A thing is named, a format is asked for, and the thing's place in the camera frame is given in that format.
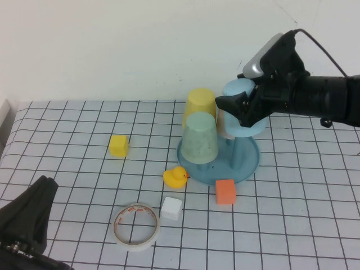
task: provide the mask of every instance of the grid mat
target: grid mat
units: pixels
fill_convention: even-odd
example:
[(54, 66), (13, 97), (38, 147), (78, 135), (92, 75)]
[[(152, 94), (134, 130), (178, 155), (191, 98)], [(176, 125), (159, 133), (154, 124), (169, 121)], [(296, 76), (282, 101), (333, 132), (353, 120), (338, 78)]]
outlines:
[[(0, 207), (39, 176), (53, 177), (59, 188), (44, 254), (76, 270), (360, 269), (360, 129), (272, 115), (255, 138), (260, 167), (237, 185), (235, 205), (219, 206), (213, 187), (163, 184), (165, 168), (177, 165), (184, 105), (22, 103), (1, 161)], [(128, 135), (125, 159), (109, 155), (111, 134)], [(146, 251), (119, 251), (114, 215), (136, 201), (159, 212), (166, 196), (183, 200), (179, 220), (163, 219)], [(138, 217), (133, 238), (149, 230)]]

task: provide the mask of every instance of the light green cup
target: light green cup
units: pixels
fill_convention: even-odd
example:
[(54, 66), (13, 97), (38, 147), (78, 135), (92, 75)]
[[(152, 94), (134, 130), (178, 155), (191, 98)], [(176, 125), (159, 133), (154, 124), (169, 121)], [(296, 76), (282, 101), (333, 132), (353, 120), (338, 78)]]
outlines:
[(198, 111), (186, 119), (181, 154), (194, 164), (206, 164), (218, 156), (218, 135), (214, 116)]

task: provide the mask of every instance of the yellow rubber duck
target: yellow rubber duck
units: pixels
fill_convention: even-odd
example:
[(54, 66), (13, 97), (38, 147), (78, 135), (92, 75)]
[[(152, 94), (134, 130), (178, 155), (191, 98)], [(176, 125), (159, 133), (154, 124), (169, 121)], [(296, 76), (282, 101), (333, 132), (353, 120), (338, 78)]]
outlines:
[(164, 172), (164, 182), (169, 187), (181, 188), (186, 185), (189, 174), (181, 166)]

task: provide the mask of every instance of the tape roll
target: tape roll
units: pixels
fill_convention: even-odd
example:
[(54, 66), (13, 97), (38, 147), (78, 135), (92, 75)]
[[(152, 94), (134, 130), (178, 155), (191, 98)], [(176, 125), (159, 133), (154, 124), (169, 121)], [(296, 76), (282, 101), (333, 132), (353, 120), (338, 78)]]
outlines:
[[(119, 235), (119, 233), (117, 232), (117, 227), (118, 225), (121, 225), (120, 222), (122, 221), (122, 219), (130, 214), (130, 213), (146, 213), (148, 215), (150, 215), (152, 218), (154, 218), (156, 224), (155, 224), (155, 231), (154, 233), (150, 236), (149, 239), (147, 239), (144, 242), (141, 243), (129, 243), (128, 241), (126, 241), (125, 239), (122, 238), (121, 235)], [(158, 215), (155, 214), (153, 208), (151, 208), (148, 205), (145, 204), (131, 204), (129, 206), (127, 206), (126, 208), (124, 208), (120, 213), (118, 213), (116, 215), (116, 218), (114, 220), (114, 223), (112, 225), (112, 231), (114, 233), (115, 239), (117, 244), (124, 250), (126, 251), (142, 251), (145, 249), (148, 249), (150, 246), (152, 246), (155, 241), (158, 239), (159, 234), (160, 234), (160, 219), (158, 217)]]

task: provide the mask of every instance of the black cable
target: black cable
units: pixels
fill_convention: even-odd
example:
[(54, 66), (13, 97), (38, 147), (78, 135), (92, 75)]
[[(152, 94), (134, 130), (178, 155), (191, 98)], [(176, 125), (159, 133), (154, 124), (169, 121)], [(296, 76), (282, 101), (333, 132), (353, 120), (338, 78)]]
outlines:
[(338, 63), (332, 58), (332, 56), (325, 50), (324, 47), (321, 46), (320, 43), (316, 41), (308, 32), (306, 32), (304, 29), (296, 29), (294, 30), (295, 33), (302, 32), (304, 33), (309, 39), (311, 39), (320, 49), (323, 51), (326, 56), (330, 59), (330, 61), (339, 69), (339, 71), (343, 74), (344, 77), (347, 77), (347, 74), (343, 71), (343, 69), (338, 65)]

